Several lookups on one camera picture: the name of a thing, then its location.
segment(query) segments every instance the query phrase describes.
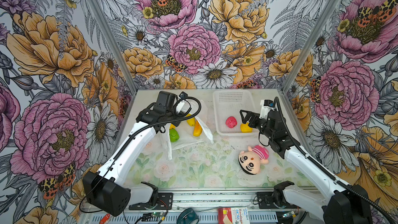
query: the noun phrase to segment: table surface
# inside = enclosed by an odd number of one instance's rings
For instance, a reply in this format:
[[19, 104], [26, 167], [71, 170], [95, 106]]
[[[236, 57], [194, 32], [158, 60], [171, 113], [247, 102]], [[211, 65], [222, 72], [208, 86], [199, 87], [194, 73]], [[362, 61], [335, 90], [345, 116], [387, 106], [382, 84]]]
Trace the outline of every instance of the table surface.
[[[140, 90], [134, 100], [132, 110], [127, 119], [120, 140], [124, 140], [134, 125], [135, 118], [142, 109], [155, 102], [161, 90]], [[179, 94], [182, 90], [172, 90]], [[204, 141], [181, 149], [173, 150], [173, 159], [167, 159], [167, 150], [160, 142], [159, 134], [148, 143], [134, 165], [131, 167], [125, 187], [137, 185], [142, 181], [152, 183], [160, 189], [215, 189], [215, 188], [247, 188], [273, 187], [282, 181], [292, 181], [298, 186], [313, 186], [306, 177], [290, 163], [283, 160], [271, 149], [269, 164], [261, 166], [257, 175], [247, 175], [238, 163], [237, 157], [241, 151], [247, 151], [247, 146], [259, 144], [258, 136], [220, 136], [216, 132], [212, 94], [215, 89], [184, 90], [189, 96], [203, 100], [208, 108], [207, 126], [213, 133], [214, 143]], [[279, 96], [276, 89], [249, 90], [254, 104], [260, 111], [260, 100], [274, 99]], [[286, 118], [291, 134], [297, 134], [289, 118]], [[184, 126], [176, 128], [184, 131]], [[267, 138], [261, 136], [261, 142], [267, 144]]]

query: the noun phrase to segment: floral tablecloth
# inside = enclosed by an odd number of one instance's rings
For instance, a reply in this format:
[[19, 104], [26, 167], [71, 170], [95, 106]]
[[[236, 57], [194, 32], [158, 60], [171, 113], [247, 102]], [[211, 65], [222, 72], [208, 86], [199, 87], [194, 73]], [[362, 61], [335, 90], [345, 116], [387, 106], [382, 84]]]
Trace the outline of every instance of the floral tablecloth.
[[[212, 102], [207, 101], [206, 106], [209, 108], [207, 126], [213, 132], [213, 144], [201, 142], [173, 150], [173, 159], [169, 161], [167, 151], [156, 135], [132, 166], [125, 186], [146, 181], [161, 189], [272, 187], [286, 180], [298, 186], [313, 186], [299, 170], [272, 150], [269, 164], [262, 165], [259, 174], [244, 173], [238, 164], [238, 154], [246, 151], [247, 146], [258, 145], [258, 136], [220, 136], [215, 131]], [[263, 143], [267, 142], [265, 137], [262, 138]]]

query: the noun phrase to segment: doll face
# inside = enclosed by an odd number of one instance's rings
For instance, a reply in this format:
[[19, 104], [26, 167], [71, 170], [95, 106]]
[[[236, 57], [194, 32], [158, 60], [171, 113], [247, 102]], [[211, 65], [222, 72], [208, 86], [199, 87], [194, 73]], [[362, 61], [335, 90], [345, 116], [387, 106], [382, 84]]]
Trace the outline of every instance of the doll face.
[[242, 168], [251, 173], [257, 174], [260, 172], [260, 157], [255, 152], [241, 152], [239, 154], [239, 163]]

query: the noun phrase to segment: toy mango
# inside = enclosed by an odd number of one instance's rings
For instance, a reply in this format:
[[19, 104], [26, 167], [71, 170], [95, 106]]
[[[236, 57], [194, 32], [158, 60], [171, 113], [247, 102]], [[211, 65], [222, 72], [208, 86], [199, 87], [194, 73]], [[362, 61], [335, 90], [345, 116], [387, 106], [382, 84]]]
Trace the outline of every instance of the toy mango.
[[195, 137], [199, 137], [202, 134], [202, 127], [199, 125], [199, 122], [195, 122], [195, 128], [193, 129], [193, 135]]
[[187, 120], [187, 123], [188, 123], [188, 125], [193, 127], [195, 125], [195, 118], [190, 118], [189, 120]]
[[251, 127], [249, 126], [249, 122], [247, 122], [246, 124], [240, 124], [240, 130], [241, 130], [241, 132], [243, 132], [243, 133], [247, 133], [247, 132], [252, 132], [252, 131], [253, 131], [253, 128], [251, 128]]
[[175, 129], [170, 130], [169, 136], [170, 136], [170, 142], [172, 143], [177, 142], [180, 139], [180, 136], [178, 135], [178, 132]]

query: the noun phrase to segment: green toy fruit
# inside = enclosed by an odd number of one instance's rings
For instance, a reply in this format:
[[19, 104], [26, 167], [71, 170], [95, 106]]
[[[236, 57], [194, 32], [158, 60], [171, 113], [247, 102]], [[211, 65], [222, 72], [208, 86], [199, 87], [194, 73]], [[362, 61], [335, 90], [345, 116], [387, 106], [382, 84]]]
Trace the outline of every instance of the green toy fruit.
[[169, 136], [170, 136], [170, 142], [172, 143], [177, 142], [180, 139], [180, 136], [178, 135], [178, 132], [175, 129], [171, 129], [169, 131]]

